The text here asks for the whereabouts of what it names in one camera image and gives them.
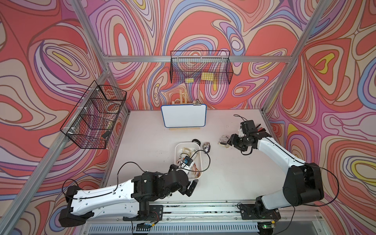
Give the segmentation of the brown purple strap watch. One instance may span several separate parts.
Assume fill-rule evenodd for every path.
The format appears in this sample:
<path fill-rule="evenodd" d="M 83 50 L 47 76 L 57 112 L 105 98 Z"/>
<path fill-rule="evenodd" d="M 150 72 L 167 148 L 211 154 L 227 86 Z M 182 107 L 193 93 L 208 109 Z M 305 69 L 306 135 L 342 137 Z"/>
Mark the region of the brown purple strap watch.
<path fill-rule="evenodd" d="M 205 153 L 209 153 L 210 152 L 211 145 L 210 145 L 209 142 L 204 142 L 202 147 L 203 147 L 203 150 L 204 150 Z"/>

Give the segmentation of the white plastic storage box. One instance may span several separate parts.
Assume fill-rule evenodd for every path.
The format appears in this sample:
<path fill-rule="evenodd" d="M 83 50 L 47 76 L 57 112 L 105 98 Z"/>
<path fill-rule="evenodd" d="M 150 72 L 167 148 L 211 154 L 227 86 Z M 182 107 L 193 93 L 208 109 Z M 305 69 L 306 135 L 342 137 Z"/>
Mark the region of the white plastic storage box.
<path fill-rule="evenodd" d="M 202 175 L 201 148 L 196 142 L 179 143 L 175 147 L 175 164 L 182 169 L 190 180 Z"/>

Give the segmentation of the cream square face watch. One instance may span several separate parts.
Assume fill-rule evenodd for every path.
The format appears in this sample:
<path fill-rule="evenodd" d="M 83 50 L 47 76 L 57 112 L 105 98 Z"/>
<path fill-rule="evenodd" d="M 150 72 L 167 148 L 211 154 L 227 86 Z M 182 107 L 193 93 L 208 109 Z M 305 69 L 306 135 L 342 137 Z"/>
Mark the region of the cream square face watch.
<path fill-rule="evenodd" d="M 181 151 L 181 154 L 183 154 L 183 155 L 187 155 L 187 156 L 190 157 L 190 156 L 192 155 L 192 150 L 189 149 L 189 148 L 183 147 L 183 148 L 182 148 L 182 151 Z"/>

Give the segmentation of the black smart watch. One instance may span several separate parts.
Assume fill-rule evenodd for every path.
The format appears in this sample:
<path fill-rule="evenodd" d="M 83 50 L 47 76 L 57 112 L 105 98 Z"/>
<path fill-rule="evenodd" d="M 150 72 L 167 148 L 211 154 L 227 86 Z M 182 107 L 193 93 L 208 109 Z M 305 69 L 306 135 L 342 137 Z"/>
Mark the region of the black smart watch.
<path fill-rule="evenodd" d="M 201 147 L 201 142 L 198 139 L 193 139 L 192 143 L 196 143 L 199 147 Z"/>

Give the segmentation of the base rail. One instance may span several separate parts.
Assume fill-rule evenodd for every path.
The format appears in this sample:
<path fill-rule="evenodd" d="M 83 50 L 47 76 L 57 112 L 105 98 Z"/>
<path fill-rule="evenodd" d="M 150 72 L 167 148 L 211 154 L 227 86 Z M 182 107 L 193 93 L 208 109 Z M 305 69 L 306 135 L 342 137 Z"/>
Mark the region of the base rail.
<path fill-rule="evenodd" d="M 261 219 L 251 201 L 157 202 L 162 206 L 154 226 L 146 221 L 126 221 L 121 216 L 90 219 L 79 235 L 329 235 L 321 213 L 307 206 L 277 209 Z"/>

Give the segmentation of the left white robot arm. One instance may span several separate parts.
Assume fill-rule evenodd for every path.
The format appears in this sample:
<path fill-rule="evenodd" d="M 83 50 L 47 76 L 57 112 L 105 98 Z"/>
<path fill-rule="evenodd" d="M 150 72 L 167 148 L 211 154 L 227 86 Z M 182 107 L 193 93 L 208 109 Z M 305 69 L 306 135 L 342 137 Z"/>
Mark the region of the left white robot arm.
<path fill-rule="evenodd" d="M 96 190 L 83 190 L 77 185 L 64 191 L 67 202 L 59 223 L 62 227 L 76 227 L 87 220 L 121 216 L 124 221 L 157 223 L 163 219 L 163 206 L 150 205 L 174 192 L 190 197 L 198 180 L 190 180 L 184 170 L 174 164 L 168 173 L 144 172 L 126 182 Z"/>

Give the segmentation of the red transparent watch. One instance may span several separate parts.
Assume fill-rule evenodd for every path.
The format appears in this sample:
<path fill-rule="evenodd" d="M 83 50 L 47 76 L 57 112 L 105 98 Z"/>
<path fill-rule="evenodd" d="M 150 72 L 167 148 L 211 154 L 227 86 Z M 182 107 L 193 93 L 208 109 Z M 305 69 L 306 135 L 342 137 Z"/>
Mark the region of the red transparent watch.
<path fill-rule="evenodd" d="M 198 179 L 200 176 L 201 176 L 201 172 L 199 171 L 198 168 L 196 168 L 195 166 L 192 168 L 192 171 L 191 171 L 193 177 L 195 179 Z"/>

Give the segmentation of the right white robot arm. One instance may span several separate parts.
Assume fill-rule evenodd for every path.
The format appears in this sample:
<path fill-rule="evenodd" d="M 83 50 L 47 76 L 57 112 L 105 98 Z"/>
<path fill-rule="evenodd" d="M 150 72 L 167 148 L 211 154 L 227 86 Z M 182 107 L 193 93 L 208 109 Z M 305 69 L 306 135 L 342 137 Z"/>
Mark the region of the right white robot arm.
<path fill-rule="evenodd" d="M 240 123 L 237 134 L 227 142 L 241 153 L 257 149 L 266 154 L 285 173 L 281 190 L 256 198 L 254 213 L 259 218 L 273 215 L 277 209 L 300 206 L 324 198 L 320 167 L 300 160 L 276 142 L 266 131 L 258 131 L 253 120 Z"/>

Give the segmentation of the yellow sticky note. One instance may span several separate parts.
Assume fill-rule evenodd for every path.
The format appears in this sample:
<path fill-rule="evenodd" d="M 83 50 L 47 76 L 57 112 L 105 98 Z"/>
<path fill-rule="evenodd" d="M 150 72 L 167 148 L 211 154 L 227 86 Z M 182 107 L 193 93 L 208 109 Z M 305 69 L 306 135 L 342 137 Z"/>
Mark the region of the yellow sticky note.
<path fill-rule="evenodd" d="M 203 72 L 201 74 L 201 80 L 213 81 L 214 80 L 214 73 L 213 72 Z"/>

